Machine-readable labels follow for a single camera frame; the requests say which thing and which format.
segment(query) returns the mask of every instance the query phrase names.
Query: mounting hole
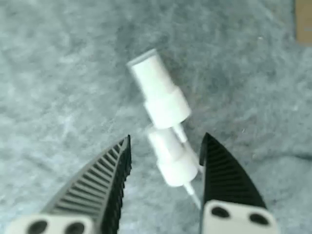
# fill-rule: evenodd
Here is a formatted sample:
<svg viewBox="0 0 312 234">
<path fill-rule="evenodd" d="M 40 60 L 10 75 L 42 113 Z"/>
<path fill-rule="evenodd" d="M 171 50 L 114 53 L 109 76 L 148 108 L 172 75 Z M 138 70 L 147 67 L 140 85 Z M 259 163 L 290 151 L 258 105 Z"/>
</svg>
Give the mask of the mounting hole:
<svg viewBox="0 0 312 234">
<path fill-rule="evenodd" d="M 65 234 L 83 234 L 84 225 L 80 222 L 72 223 L 66 228 Z"/>
<path fill-rule="evenodd" d="M 261 214 L 251 214 L 249 216 L 249 219 L 251 222 L 257 223 L 260 225 L 268 225 L 269 224 L 268 220 L 265 217 L 263 217 Z"/>
<path fill-rule="evenodd" d="M 41 234 L 45 231 L 47 226 L 48 223 L 45 220 L 36 221 L 32 225 L 30 225 L 27 234 Z"/>
<path fill-rule="evenodd" d="M 214 207 L 212 210 L 211 210 L 211 213 L 215 216 L 218 216 L 220 218 L 228 218 L 230 217 L 230 214 L 229 212 L 227 212 L 227 210 L 219 207 L 219 206 L 216 206 Z"/>
</svg>

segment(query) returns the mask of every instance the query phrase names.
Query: gray carpet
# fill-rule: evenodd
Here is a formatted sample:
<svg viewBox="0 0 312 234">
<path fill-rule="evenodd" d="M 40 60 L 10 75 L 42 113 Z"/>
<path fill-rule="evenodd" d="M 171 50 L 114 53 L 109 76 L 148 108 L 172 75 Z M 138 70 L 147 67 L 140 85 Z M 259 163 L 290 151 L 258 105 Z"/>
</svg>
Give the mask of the gray carpet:
<svg viewBox="0 0 312 234">
<path fill-rule="evenodd" d="M 198 232 L 168 188 L 126 63 L 157 48 L 207 131 L 247 170 L 282 233 L 311 233 L 312 48 L 292 0 L 0 0 L 0 233 L 39 211 L 84 163 L 131 134 L 121 234 Z M 200 178 L 193 183 L 202 191 Z"/>
</svg>

